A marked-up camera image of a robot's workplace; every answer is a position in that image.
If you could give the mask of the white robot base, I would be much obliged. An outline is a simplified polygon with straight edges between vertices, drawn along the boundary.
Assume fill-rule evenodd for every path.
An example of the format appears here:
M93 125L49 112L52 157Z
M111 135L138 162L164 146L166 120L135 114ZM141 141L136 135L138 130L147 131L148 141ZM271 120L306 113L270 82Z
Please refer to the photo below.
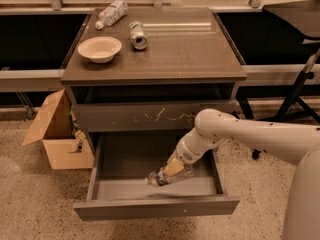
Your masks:
M299 162L289 192L282 240L320 240L320 149Z

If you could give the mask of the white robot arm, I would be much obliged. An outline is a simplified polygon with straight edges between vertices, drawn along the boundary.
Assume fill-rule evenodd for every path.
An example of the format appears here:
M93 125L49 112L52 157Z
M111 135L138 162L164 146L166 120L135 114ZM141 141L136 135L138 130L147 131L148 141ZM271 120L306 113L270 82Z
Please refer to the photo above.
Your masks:
M320 130L312 125L237 119L215 109L204 109L196 115L193 129L178 142L164 173L173 176L181 172L225 140L235 140L296 164L305 156L319 153Z

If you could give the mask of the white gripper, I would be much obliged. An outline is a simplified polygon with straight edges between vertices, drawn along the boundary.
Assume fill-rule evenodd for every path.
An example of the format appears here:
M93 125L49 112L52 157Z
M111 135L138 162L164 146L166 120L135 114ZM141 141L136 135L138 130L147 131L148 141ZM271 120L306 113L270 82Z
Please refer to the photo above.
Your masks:
M184 164L194 164L203 154L204 151L198 144L188 143L187 139L182 138L169 157L164 173L168 176L179 173L184 169Z

